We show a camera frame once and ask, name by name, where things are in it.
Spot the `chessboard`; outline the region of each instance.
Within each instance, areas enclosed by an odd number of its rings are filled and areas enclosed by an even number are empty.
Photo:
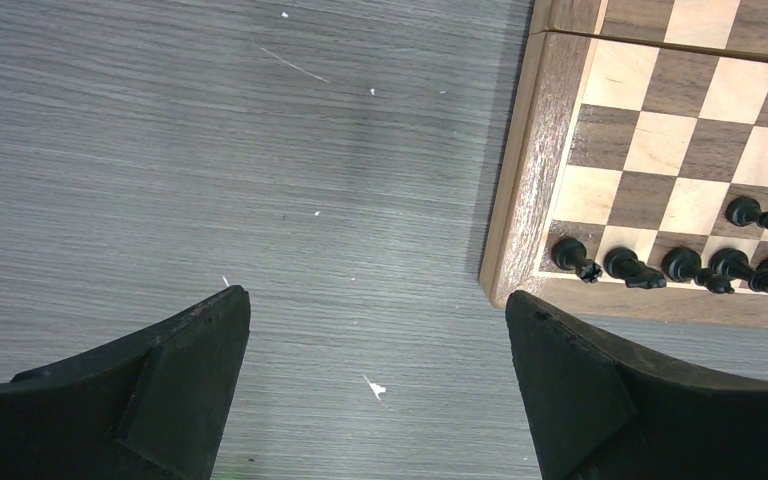
[[[768,0],[536,0],[542,32],[768,59]]]
[[[768,63],[563,33],[529,38],[482,264],[496,306],[517,289],[570,313],[768,328],[768,295],[733,281],[585,284],[551,260],[575,238],[658,268],[676,247],[768,257],[768,230],[737,227],[738,197],[768,211]]]

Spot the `white debris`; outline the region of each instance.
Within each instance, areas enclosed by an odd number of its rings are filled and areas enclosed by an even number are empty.
[[[366,378],[366,375],[363,375],[363,379],[366,380],[366,383],[369,385],[369,388],[372,389],[372,393],[375,394],[375,399],[380,402],[381,401],[381,396],[380,395],[387,391],[387,387],[382,387],[381,385],[378,385],[377,383],[370,382],[369,379]]]

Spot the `gray floor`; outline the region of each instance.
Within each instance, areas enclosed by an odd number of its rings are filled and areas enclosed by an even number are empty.
[[[526,2],[68,3],[0,2],[0,381],[224,275],[215,478],[539,478],[476,284]],[[595,322],[768,378],[768,331]]]

